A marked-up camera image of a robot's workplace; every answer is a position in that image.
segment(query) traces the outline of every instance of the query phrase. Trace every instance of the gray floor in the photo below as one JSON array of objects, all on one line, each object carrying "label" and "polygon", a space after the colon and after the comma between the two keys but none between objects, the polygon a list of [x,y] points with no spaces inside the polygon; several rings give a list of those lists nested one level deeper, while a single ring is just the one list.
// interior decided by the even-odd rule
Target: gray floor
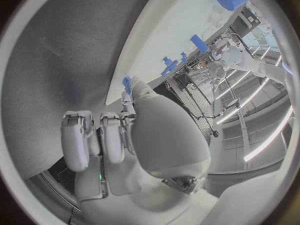
[{"label": "gray floor", "polygon": [[26,179],[62,157],[65,111],[99,114],[116,63],[148,0],[49,0],[10,58],[2,121],[10,154]]}]

